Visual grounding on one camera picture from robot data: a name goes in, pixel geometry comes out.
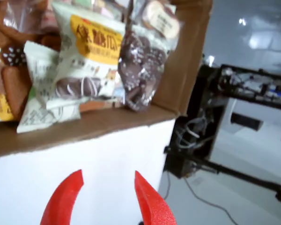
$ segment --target cardboard box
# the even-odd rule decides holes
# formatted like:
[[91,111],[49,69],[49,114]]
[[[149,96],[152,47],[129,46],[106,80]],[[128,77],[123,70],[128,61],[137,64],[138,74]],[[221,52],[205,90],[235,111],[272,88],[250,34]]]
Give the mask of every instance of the cardboard box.
[[180,40],[165,66],[165,72],[150,108],[141,113],[106,109],[84,113],[81,120],[56,124],[48,129],[16,134],[16,124],[0,124],[0,156],[43,150],[106,133],[151,125],[185,114],[196,81],[212,0],[173,0],[176,15],[184,22]]

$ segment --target transparent plastic wrap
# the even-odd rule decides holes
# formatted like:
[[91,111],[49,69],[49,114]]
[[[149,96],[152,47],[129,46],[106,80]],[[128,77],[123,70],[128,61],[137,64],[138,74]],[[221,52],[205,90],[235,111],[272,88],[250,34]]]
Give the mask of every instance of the transparent plastic wrap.
[[166,1],[137,0],[131,13],[131,20],[148,30],[156,38],[163,39],[165,45],[175,50],[183,25],[173,7]]
[[[22,33],[58,33],[52,9],[53,0],[8,0],[4,24]],[[95,11],[108,18],[121,21],[124,8],[109,0],[55,0]]]
[[4,24],[22,33],[40,33],[46,0],[8,0]]
[[118,73],[126,91],[126,104],[134,111],[145,110],[160,83],[169,47],[140,26],[126,32]]
[[159,86],[164,64],[179,40],[181,22],[165,2],[138,0],[132,25],[122,42],[118,73],[126,91],[126,104],[145,110]]

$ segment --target white floor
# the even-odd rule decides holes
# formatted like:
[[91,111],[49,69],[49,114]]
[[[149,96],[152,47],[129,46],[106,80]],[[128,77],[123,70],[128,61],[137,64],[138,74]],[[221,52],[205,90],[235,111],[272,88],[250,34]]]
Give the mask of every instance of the white floor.
[[[184,180],[170,175],[170,182],[170,194],[166,202],[178,225],[233,224],[223,211],[196,199]],[[216,182],[208,172],[199,171],[188,182],[198,196],[226,208],[239,225],[281,225],[281,220]],[[167,175],[164,172],[159,188],[162,196],[165,196],[167,186]]]

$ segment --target electrical wire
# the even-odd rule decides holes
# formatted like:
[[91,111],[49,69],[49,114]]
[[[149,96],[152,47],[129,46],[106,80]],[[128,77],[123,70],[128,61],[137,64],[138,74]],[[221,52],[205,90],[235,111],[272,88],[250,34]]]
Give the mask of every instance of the electrical wire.
[[200,200],[201,202],[203,202],[203,203],[205,203],[205,204],[207,204],[207,205],[209,205],[209,206],[212,206],[212,207],[215,207],[215,208],[218,208],[218,209],[224,211],[224,212],[227,214],[227,216],[229,217],[229,219],[231,220],[231,222],[232,222],[234,225],[238,225],[238,223],[233,219],[233,217],[230,215],[230,213],[228,212],[228,210],[226,210],[224,207],[222,207],[222,206],[220,206],[220,205],[213,204],[213,203],[211,203],[211,202],[206,201],[205,199],[200,198],[200,197],[197,196],[197,194],[194,192],[193,188],[192,188],[191,185],[188,183],[188,181],[187,181],[186,178],[184,178],[184,181],[186,182],[186,185],[188,186],[188,189],[191,191],[191,193],[193,194],[193,196],[194,196],[196,199]]
[[168,188],[167,188],[167,192],[164,196],[164,200],[166,200],[169,197],[169,193],[170,193],[170,172],[167,171],[167,177],[168,177]]

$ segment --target cookie with white sprinkles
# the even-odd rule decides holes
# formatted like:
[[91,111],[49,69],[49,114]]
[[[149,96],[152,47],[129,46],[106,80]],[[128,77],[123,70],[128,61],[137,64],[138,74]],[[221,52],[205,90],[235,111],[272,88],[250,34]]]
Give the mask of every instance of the cookie with white sprinkles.
[[16,67],[26,64],[23,46],[10,44],[1,49],[0,57],[5,65]]

